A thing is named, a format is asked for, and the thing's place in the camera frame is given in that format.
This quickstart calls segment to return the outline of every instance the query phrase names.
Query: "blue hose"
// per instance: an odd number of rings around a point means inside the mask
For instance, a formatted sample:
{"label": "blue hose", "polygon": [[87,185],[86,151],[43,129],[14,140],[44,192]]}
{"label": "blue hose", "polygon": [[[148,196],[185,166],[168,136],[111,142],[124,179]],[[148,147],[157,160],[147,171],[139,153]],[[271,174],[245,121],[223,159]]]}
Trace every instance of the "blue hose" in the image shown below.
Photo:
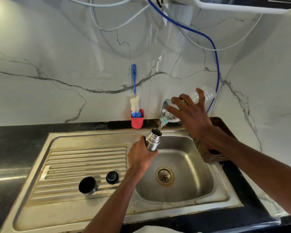
{"label": "blue hose", "polygon": [[[177,26],[179,26],[179,27],[181,27],[181,28],[184,28],[184,29],[186,29],[186,30],[188,30],[188,31],[191,31],[191,32],[193,32],[193,33],[197,33],[197,34],[199,34],[199,35],[201,35],[201,36],[203,36],[203,37],[205,37],[206,39],[208,39],[209,41],[210,41],[210,43],[211,43],[211,45],[212,45],[212,47],[213,47],[213,49],[216,49],[216,46],[214,45],[214,43],[213,43],[213,41],[211,40],[211,38],[210,37],[208,37],[206,34],[204,34],[204,33],[201,33],[201,32],[199,32],[199,31],[197,31],[197,30],[194,30],[194,29],[192,29],[192,28],[189,28],[189,27],[186,27],[186,26],[184,26],[184,25],[182,25],[182,24],[180,24],[180,23],[178,23],[178,22],[176,22],[176,21],[174,21],[173,19],[171,19],[171,18],[169,18],[167,15],[165,15],[163,12],[161,12],[161,10],[151,1],[151,0],[148,0],[148,2],[150,3],[150,5],[161,15],[161,16],[163,16],[165,19],[167,19],[167,20],[169,20],[171,23],[173,23],[173,24],[175,24],[175,25],[177,25]],[[217,72],[218,72],[218,79],[217,79],[217,87],[216,87],[216,92],[218,92],[218,88],[219,88],[219,82],[220,82],[220,67],[219,67],[219,60],[218,60],[218,55],[217,55],[217,51],[215,50],[214,51],[214,54],[215,54],[215,57],[216,57],[216,64],[217,64]],[[212,104],[213,104],[213,101],[214,101],[214,99],[212,100],[212,102],[211,102],[211,104],[210,104],[210,106],[209,106],[209,108],[208,108],[208,110],[207,110],[207,113],[208,113],[208,111],[210,110],[210,108],[211,108],[211,106],[212,106]]]}

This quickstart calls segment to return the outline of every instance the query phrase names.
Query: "faucet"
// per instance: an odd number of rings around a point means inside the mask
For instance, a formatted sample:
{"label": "faucet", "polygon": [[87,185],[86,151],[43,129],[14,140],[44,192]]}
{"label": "faucet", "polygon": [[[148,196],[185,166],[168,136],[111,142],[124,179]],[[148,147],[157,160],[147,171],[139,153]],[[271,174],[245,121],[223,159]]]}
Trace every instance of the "faucet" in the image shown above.
{"label": "faucet", "polygon": [[159,115],[159,125],[162,124],[162,119],[165,116],[165,112],[166,112],[165,107],[166,107],[166,105],[172,105],[171,99],[166,99],[163,102],[162,109],[161,109],[161,113]]}

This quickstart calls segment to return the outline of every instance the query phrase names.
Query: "bottle mouth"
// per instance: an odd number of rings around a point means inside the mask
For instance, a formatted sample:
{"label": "bottle mouth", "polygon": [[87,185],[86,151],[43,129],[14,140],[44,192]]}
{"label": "bottle mouth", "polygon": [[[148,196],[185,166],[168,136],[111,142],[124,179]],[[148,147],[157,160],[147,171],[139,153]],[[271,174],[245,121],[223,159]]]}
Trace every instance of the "bottle mouth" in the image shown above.
{"label": "bottle mouth", "polygon": [[151,132],[156,136],[162,136],[162,132],[157,128],[153,128]]}

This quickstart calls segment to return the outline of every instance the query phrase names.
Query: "brown basket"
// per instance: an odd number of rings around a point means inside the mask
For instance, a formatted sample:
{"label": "brown basket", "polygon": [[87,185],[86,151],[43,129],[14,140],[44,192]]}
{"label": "brown basket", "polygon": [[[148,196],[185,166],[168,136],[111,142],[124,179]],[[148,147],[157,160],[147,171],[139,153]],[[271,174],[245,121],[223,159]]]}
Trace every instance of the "brown basket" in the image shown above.
{"label": "brown basket", "polygon": [[[210,120],[214,126],[221,128],[221,130],[225,132],[227,135],[236,139],[236,137],[228,129],[228,127],[225,125],[225,123],[222,121],[221,118],[211,117]],[[192,137],[192,139],[196,145],[196,148],[198,149],[200,153],[200,156],[204,160],[204,162],[215,163],[215,162],[229,160],[224,154],[220,153],[217,149],[211,147],[210,145],[205,144],[202,140],[196,137]]]}

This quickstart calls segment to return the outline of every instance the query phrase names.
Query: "sink drain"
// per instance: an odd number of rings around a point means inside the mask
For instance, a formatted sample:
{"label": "sink drain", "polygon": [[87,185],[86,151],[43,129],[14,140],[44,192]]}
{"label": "sink drain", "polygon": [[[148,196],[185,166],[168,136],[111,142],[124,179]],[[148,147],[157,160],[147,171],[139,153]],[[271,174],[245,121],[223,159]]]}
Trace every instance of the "sink drain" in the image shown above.
{"label": "sink drain", "polygon": [[173,172],[168,167],[160,167],[155,173],[156,180],[162,185],[170,185],[173,182]]}

